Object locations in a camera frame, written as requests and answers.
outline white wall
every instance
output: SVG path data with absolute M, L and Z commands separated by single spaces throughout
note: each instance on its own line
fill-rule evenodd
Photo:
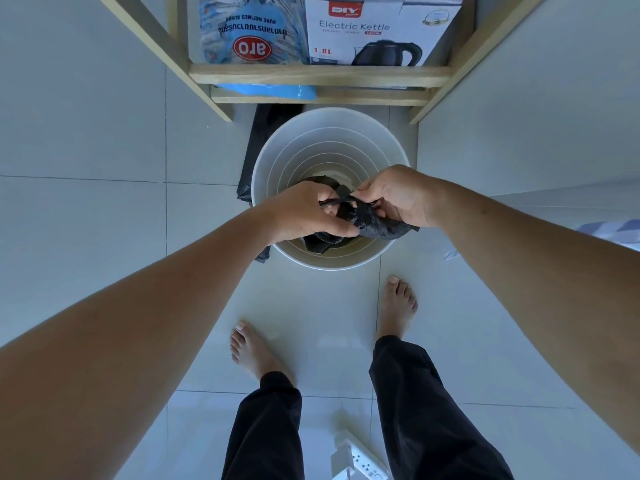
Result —
M 418 169 L 488 195 L 640 177 L 639 18 L 544 1 L 420 123 Z

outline black kettle image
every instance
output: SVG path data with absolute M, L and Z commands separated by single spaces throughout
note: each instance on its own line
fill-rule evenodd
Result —
M 352 66 L 401 66 L 403 52 L 411 54 L 410 66 L 418 63 L 422 49 L 412 42 L 402 43 L 393 40 L 369 42 L 353 58 Z

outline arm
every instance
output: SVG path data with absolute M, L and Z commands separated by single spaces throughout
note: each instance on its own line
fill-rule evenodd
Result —
M 640 452 L 640 253 L 406 167 L 355 195 L 441 227 L 540 354 Z
M 0 478 L 116 475 L 265 246 L 357 235 L 318 206 L 334 196 L 295 185 L 2 347 Z

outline white trash bin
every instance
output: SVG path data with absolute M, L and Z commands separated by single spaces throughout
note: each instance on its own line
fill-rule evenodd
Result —
M 326 175 L 352 189 L 395 164 L 409 165 L 404 149 L 377 120 L 352 109 L 304 112 L 281 126 L 262 147 L 253 169 L 251 199 L 258 205 L 306 177 Z M 301 239 L 275 247 L 303 266 L 350 269 L 380 256 L 393 241 L 358 237 L 324 254 L 309 252 Z

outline foot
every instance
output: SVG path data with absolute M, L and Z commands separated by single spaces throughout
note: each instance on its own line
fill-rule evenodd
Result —
M 276 358 L 249 323 L 238 322 L 231 334 L 229 348 L 231 360 L 242 365 L 256 379 L 260 380 L 267 372 L 282 372 L 295 387 L 290 371 Z
M 418 301 L 407 282 L 389 276 L 382 293 L 380 323 L 376 340 L 386 335 L 402 339 L 418 310 Z

